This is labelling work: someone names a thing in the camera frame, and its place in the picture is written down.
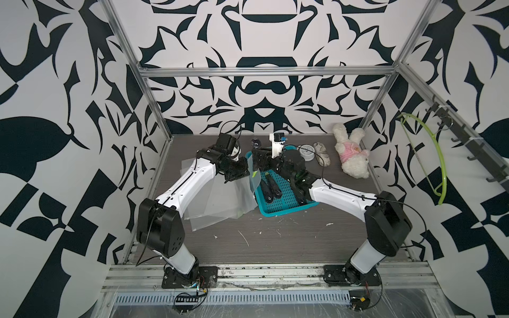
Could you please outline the translucent zip-top bag top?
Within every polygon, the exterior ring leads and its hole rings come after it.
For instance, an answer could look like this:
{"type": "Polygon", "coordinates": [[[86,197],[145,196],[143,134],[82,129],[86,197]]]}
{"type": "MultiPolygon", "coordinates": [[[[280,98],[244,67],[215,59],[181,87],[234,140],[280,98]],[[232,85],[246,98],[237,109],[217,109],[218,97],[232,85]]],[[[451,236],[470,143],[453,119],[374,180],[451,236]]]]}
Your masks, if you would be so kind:
{"type": "Polygon", "coordinates": [[[256,208],[254,197],[249,177],[226,182],[225,176],[219,174],[204,182],[193,196],[187,195],[180,213],[185,219],[237,219],[256,208]]]}

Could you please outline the teal plastic basket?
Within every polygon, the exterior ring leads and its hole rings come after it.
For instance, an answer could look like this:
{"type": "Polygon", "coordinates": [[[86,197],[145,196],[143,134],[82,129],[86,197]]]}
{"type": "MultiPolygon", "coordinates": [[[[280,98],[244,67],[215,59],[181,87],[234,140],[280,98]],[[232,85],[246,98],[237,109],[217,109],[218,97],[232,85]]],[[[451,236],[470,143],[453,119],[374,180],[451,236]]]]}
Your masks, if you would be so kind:
{"type": "Polygon", "coordinates": [[[255,178],[251,178],[251,181],[253,185],[257,186],[257,188],[254,190],[254,195],[257,200],[260,212],[265,217],[276,217],[289,213],[295,213],[298,211],[305,211],[311,207],[319,205],[319,203],[316,201],[307,201],[306,205],[298,205],[292,189],[290,188],[290,182],[279,176],[273,170],[269,170],[268,172],[258,171],[255,178]],[[279,188],[282,190],[282,198],[274,198],[271,204],[268,204],[265,201],[260,187],[261,180],[266,181],[266,174],[271,174],[279,188]]]}

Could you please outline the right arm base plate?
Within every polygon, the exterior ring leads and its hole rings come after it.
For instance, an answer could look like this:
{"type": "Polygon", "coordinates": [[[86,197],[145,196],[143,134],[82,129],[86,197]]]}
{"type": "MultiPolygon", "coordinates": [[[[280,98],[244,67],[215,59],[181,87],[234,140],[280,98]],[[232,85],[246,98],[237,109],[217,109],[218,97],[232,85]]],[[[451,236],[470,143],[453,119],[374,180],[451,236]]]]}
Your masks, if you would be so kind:
{"type": "Polygon", "coordinates": [[[349,262],[345,265],[323,266],[323,280],[329,286],[381,286],[382,280],[376,267],[366,274],[357,270],[349,262]]]}

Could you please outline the black wall hook rack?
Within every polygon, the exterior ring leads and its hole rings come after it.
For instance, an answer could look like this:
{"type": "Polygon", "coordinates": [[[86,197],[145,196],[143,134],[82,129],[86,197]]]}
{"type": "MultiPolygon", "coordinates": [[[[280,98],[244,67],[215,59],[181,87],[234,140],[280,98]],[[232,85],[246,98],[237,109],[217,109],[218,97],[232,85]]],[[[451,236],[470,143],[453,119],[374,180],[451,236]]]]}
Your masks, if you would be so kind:
{"type": "Polygon", "coordinates": [[[450,131],[453,134],[451,141],[466,147],[471,153],[467,159],[479,162],[490,174],[490,177],[486,179],[488,183],[497,183],[508,192],[508,163],[486,139],[437,95],[432,95],[432,105],[427,112],[440,120],[439,132],[450,131]]]}

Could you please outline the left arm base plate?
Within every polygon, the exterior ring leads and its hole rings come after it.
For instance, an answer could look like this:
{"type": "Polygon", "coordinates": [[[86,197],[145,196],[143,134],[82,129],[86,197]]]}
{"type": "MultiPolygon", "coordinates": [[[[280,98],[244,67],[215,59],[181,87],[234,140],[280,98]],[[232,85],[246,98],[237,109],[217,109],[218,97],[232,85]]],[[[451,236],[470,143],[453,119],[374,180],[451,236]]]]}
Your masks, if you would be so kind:
{"type": "Polygon", "coordinates": [[[196,265],[188,274],[179,273],[171,266],[164,268],[162,289],[211,288],[217,283],[219,268],[217,266],[196,265]]]}

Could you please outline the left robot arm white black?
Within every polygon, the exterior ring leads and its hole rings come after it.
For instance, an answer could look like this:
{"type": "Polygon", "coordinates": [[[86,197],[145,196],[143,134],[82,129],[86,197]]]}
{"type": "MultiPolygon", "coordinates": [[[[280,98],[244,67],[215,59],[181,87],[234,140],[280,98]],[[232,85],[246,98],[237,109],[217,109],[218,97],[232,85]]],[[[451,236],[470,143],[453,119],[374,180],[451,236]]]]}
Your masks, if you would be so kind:
{"type": "Polygon", "coordinates": [[[249,175],[245,157],[204,148],[197,151],[190,167],[167,191],[155,200],[145,199],[139,206],[136,239],[154,251],[179,274],[190,276],[197,258],[184,244],[184,212],[207,183],[217,175],[233,182],[249,175]]]}

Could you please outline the white plush bunny pink shirt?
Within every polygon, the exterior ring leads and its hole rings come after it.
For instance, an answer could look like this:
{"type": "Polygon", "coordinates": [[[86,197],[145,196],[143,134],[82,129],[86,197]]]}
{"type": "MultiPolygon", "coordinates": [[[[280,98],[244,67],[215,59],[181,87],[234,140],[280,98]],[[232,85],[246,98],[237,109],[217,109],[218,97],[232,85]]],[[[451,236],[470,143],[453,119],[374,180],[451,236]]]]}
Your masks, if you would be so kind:
{"type": "Polygon", "coordinates": [[[367,179],[370,176],[369,151],[360,146],[365,131],[362,128],[355,128],[348,133],[343,123],[337,123],[333,127],[333,134],[336,140],[335,149],[343,172],[355,179],[367,179]]]}

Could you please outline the dark eggplant three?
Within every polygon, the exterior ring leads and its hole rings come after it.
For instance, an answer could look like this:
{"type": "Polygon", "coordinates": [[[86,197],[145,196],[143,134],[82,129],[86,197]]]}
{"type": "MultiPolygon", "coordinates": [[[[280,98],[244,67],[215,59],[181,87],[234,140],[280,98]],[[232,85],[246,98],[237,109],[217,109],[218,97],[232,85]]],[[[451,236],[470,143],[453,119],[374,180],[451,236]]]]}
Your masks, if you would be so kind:
{"type": "Polygon", "coordinates": [[[270,191],[273,194],[273,197],[275,199],[281,199],[282,190],[279,188],[278,184],[276,183],[275,179],[272,177],[271,174],[266,174],[266,181],[269,185],[270,191]]]}

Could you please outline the dark eggplant two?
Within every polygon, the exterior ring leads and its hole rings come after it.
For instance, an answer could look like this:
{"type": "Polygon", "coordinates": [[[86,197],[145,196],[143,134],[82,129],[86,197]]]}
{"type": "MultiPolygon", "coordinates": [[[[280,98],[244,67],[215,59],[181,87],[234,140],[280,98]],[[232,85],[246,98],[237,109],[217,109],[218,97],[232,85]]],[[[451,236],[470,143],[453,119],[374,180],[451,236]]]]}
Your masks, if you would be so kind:
{"type": "Polygon", "coordinates": [[[274,200],[274,196],[273,196],[272,190],[270,189],[269,185],[264,180],[261,180],[260,187],[261,187],[262,195],[263,195],[265,201],[268,204],[271,204],[274,200]]]}

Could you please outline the dark eggplant five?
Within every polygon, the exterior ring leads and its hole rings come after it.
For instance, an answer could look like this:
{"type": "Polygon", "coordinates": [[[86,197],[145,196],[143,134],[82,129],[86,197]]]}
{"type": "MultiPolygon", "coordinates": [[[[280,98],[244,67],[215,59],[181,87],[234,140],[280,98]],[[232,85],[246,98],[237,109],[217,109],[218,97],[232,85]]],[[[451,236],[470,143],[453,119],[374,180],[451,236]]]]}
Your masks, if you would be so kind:
{"type": "Polygon", "coordinates": [[[307,200],[305,198],[305,195],[303,193],[303,190],[301,188],[299,188],[297,185],[295,184],[290,184],[290,187],[292,189],[292,192],[294,194],[294,197],[298,203],[298,205],[302,206],[302,205],[306,205],[307,204],[307,200]]]}

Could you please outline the translucent zip-top bag bottom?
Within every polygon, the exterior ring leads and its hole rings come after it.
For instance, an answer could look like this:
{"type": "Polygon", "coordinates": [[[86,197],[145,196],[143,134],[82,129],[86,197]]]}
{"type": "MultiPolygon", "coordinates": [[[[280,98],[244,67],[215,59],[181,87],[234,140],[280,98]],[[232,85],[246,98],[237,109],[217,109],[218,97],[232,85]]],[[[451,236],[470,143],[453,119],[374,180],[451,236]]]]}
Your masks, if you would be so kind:
{"type": "Polygon", "coordinates": [[[229,216],[225,213],[213,214],[213,215],[200,215],[200,216],[191,216],[189,218],[191,228],[193,231],[198,231],[200,229],[204,229],[206,227],[215,225],[221,221],[228,219],[229,216]]]}

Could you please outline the aluminium frame rail front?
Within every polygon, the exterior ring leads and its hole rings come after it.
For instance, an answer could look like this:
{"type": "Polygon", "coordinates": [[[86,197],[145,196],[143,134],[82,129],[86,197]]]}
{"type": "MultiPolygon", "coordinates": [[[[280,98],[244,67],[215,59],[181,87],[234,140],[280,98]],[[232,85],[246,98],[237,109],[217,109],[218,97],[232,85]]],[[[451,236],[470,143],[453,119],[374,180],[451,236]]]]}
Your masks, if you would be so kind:
{"type": "MultiPolygon", "coordinates": [[[[218,290],[320,289],[324,264],[218,264],[218,290]]],[[[381,262],[377,266],[385,290],[439,289],[440,285],[426,262],[381,262]]],[[[164,270],[161,264],[112,266],[102,292],[161,291],[164,270]]]]}

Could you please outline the small white round clock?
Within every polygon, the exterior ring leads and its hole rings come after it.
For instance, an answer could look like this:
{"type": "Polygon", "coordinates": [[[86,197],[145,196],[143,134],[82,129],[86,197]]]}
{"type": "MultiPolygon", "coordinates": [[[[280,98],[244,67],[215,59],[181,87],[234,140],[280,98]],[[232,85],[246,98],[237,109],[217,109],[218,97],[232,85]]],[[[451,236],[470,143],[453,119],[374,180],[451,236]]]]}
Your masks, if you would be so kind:
{"type": "Polygon", "coordinates": [[[298,147],[301,157],[306,161],[310,162],[315,159],[315,149],[313,146],[304,144],[298,147]]]}

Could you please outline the green plastic hanger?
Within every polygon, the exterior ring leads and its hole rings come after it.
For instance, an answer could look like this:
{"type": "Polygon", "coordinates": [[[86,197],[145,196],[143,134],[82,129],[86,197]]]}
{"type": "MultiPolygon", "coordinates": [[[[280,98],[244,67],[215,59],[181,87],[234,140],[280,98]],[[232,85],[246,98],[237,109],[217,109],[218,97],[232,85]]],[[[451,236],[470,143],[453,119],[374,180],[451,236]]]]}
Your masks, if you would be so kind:
{"type": "Polygon", "coordinates": [[[445,203],[445,199],[447,197],[447,190],[448,190],[448,182],[447,182],[447,167],[445,163],[445,156],[443,154],[443,151],[441,149],[439,140],[437,138],[437,135],[439,132],[442,131],[442,128],[439,128],[436,132],[433,132],[429,126],[419,117],[411,114],[411,113],[401,113],[397,116],[397,119],[400,122],[400,126],[402,127],[404,134],[410,144],[410,148],[412,150],[412,154],[418,161],[418,164],[422,170],[422,172],[425,174],[425,180],[428,182],[428,185],[430,186],[432,193],[438,197],[438,205],[443,205],[445,203]],[[426,132],[429,139],[431,140],[434,148],[435,153],[439,162],[439,169],[440,169],[440,182],[437,185],[433,185],[431,179],[428,176],[427,170],[425,169],[425,165],[422,162],[420,155],[418,154],[418,150],[416,148],[416,145],[413,143],[413,140],[410,137],[409,130],[406,128],[406,124],[409,120],[413,120],[417,126],[419,126],[422,130],[426,132]]]}

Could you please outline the translucent zip-top bag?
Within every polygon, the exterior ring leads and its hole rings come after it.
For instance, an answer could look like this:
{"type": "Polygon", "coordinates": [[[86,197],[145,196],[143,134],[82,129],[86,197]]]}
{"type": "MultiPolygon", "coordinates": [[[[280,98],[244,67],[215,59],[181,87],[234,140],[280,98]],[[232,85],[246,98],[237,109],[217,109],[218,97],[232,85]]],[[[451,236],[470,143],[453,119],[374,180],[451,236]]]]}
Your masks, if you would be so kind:
{"type": "Polygon", "coordinates": [[[225,213],[213,214],[213,215],[200,215],[200,216],[191,216],[189,218],[191,228],[193,231],[198,231],[200,229],[204,229],[206,227],[215,225],[221,221],[228,219],[229,216],[225,213]]]}
{"type": "Polygon", "coordinates": [[[180,213],[185,219],[237,219],[256,208],[254,197],[249,177],[226,182],[225,176],[219,174],[204,182],[193,196],[187,195],[180,213]]]}

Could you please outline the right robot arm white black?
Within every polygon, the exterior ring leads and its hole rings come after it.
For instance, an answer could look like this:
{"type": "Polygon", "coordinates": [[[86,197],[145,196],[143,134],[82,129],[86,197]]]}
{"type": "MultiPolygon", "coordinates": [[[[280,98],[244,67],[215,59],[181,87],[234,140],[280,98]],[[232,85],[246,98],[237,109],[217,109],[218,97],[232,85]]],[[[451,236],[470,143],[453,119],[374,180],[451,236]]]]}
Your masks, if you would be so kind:
{"type": "Polygon", "coordinates": [[[358,284],[386,257],[393,257],[412,230],[403,203],[389,192],[379,194],[355,192],[333,184],[306,169],[299,150],[272,142],[263,147],[251,141],[253,168],[259,172],[273,171],[286,180],[300,204],[315,201],[330,205],[360,219],[366,226],[367,238],[343,267],[344,281],[358,284]]]}

